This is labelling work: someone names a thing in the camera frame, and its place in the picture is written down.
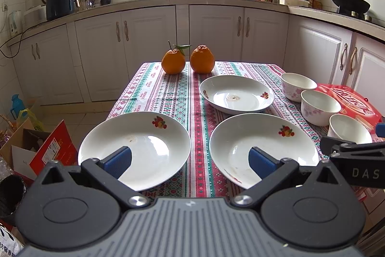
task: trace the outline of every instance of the yellow plastic bag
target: yellow plastic bag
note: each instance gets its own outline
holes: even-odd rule
[[[44,131],[43,123],[41,123],[41,121],[36,118],[35,114],[30,109],[24,109],[19,112],[19,116],[17,117],[16,121],[16,127],[20,127],[28,117],[31,120],[35,130]]]

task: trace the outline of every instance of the white bowl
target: white bowl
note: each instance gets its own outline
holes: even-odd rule
[[[289,130],[282,136],[284,127]],[[222,121],[210,137],[210,155],[215,165],[226,178],[245,189],[261,181],[249,166],[249,151],[254,146],[277,160],[289,157],[302,166],[315,166],[319,160],[313,141],[304,131],[265,113],[230,117]]]
[[[274,101],[272,89],[237,75],[210,77],[201,83],[199,91],[211,106],[230,115],[260,112]]]
[[[80,146],[79,164],[103,159],[122,146],[132,151],[131,166],[119,181],[134,191],[157,186],[176,174],[190,155],[187,130],[157,112],[132,112],[108,119],[93,129]]]
[[[293,102],[301,102],[301,93],[304,90],[314,90],[317,83],[297,73],[283,73],[281,75],[282,92]]]
[[[357,144],[372,143],[368,130],[356,119],[337,113],[329,119],[328,136],[349,140]]]
[[[301,113],[310,123],[320,127],[329,125],[332,115],[339,113],[341,105],[333,97],[312,90],[305,90],[301,93]]]

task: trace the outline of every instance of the tablecloth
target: tablecloth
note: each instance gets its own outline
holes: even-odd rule
[[[232,197],[242,189],[216,168],[211,160],[209,140],[215,127],[230,115],[209,105],[200,95],[200,83],[214,75],[239,75],[253,78],[269,86],[274,102],[264,112],[282,117],[304,130],[313,140],[322,158],[319,144],[326,128],[309,125],[301,115],[299,103],[288,100],[281,91],[280,76],[284,71],[276,66],[257,63],[217,61],[210,74],[193,72],[187,62],[182,73],[167,75],[160,62],[144,63],[112,108],[108,118],[123,113],[153,111],[178,120],[191,136],[191,153],[186,164],[165,183],[143,191],[147,197]]]

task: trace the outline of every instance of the blue gripper pad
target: blue gripper pad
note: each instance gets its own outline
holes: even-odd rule
[[[99,162],[99,166],[115,179],[119,177],[131,166],[132,152],[127,146],[122,146],[117,151],[108,155]]]
[[[385,123],[377,123],[377,125],[376,125],[376,135],[379,138],[385,138]]]
[[[276,160],[262,149],[254,146],[249,151],[249,165],[261,179],[264,179],[277,170],[280,161]]]

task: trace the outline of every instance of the plate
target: plate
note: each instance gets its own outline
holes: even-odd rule
[[[273,91],[256,80],[218,75],[204,80],[199,91],[214,108],[230,115],[260,112],[274,101]]]
[[[210,154],[218,169],[242,188],[261,181],[249,166],[249,151],[257,146],[277,160],[289,157],[301,166],[318,164],[317,149],[296,125],[274,115],[244,113],[222,121],[210,137]]]
[[[122,146],[132,151],[131,166],[119,181],[134,191],[157,186],[175,175],[190,155],[187,130],[175,119],[157,112],[132,112],[108,119],[93,129],[79,149],[79,164],[103,159]]]

